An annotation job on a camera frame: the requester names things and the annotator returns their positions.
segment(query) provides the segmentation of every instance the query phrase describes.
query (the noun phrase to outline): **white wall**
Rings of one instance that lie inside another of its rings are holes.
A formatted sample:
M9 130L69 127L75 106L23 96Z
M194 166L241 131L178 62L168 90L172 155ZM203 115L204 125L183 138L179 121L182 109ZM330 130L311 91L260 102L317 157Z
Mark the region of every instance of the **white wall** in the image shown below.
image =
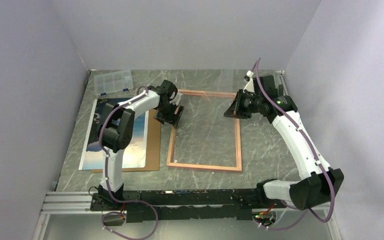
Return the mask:
M346 240L384 239L384 0L323 0L286 84L324 157L345 179Z
M0 0L0 240L32 238L86 75L49 0Z
M321 0L51 0L88 69L286 67Z

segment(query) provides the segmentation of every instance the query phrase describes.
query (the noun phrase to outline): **table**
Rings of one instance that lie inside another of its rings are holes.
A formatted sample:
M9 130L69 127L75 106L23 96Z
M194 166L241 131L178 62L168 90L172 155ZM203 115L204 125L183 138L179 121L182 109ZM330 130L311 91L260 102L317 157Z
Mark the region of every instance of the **table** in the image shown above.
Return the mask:
M61 175L56 191L78 192L87 191L91 186L98 186L102 173L92 173L90 170L78 170L83 145L87 133L89 117L92 111L94 99L98 98L94 93L93 76L110 71L92 71L87 83L83 100L78 111L72 138L68 147ZM245 82L243 76L246 70L132 70L133 84L135 88L140 86L159 85L163 80L173 82L179 89L237 92L243 89ZM260 75L275 76L275 81L280 84L279 76L275 71L260 71ZM115 92L108 94L108 98L132 97L134 92ZM204 101L182 101L185 109L207 109ZM216 114L222 116L226 109L216 109ZM190 116L187 121L195 121ZM161 127L160 143L160 170L148 172L124 172L123 181L125 190L196 190L196 189L237 189L255 188L258 182L266 179L280 179L286 181L298 181L299 174L295 162L280 134L269 124L262 115L255 114L251 119L240 120L242 172L223 172L187 168L169 168L166 159L171 127L165 124ZM189 142L189 154L177 154L177 158L189 158L202 147ZM205 164L220 164L223 159L206 158Z

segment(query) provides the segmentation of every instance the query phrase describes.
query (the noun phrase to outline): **marble tabletop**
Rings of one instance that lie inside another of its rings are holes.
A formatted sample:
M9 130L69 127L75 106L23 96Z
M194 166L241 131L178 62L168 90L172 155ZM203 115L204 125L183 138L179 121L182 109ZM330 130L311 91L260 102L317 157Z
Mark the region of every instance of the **marble tabletop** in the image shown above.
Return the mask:
M78 170L87 133L94 93L93 76L109 71L92 71L78 111L56 191L87 191L98 186L102 173ZM158 86L163 80L179 89L235 93L243 89L246 70L132 70L134 87ZM260 75L275 71L260 71ZM107 98L133 97L134 92L109 93ZM235 165L235 132L231 118L223 117L231 99L183 96L185 110L177 129L174 161L205 165ZM125 190L195 190L255 188L266 179L299 180L298 169L280 134L262 115L240 120L242 171L212 171L167 167L171 127L161 126L160 170L123 172Z

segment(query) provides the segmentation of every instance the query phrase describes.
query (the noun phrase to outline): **wooden frame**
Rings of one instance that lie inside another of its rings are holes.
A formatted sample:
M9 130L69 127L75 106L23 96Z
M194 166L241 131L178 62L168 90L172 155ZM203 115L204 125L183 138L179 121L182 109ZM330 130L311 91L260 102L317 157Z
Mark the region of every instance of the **wooden frame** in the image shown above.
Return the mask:
M179 89L178 91L184 95L200 96L204 98L205 97L235 98L236 96L236 93L233 93L233 92L198 91L198 90L185 90L185 89ZM217 166L217 165L177 163L177 162L172 162L173 154L175 152L176 129L174 127L171 127L170 142L168 144L167 166L179 167L179 168L241 172L242 171L241 130L239 125L239 119L236 119L236 118L234 119L234 136L235 136L235 145L236 145L236 166Z

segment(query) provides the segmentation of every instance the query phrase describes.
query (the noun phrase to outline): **black wire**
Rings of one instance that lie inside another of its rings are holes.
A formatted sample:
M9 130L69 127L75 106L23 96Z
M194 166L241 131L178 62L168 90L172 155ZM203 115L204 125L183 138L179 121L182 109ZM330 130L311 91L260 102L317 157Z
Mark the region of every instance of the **black wire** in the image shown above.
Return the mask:
M96 187L96 186L91 186L91 187L89 187L89 190L87 190L87 192L89 193L89 195L91 196L91 197L94 197L92 194L91 194L91 189L92 188L95 188L97 191L98 191L98 188Z

